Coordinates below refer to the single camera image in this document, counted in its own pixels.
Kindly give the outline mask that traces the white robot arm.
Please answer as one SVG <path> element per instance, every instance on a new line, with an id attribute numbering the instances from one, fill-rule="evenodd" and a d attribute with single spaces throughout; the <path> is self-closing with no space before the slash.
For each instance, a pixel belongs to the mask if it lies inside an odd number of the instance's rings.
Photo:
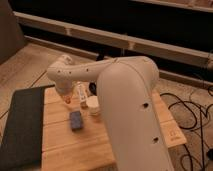
<path id="1" fill-rule="evenodd" d="M 58 94 L 74 81 L 94 82 L 119 171 L 174 171 L 152 100 L 159 70 L 147 57 L 119 57 L 73 65 L 60 58 L 47 69 Z"/>

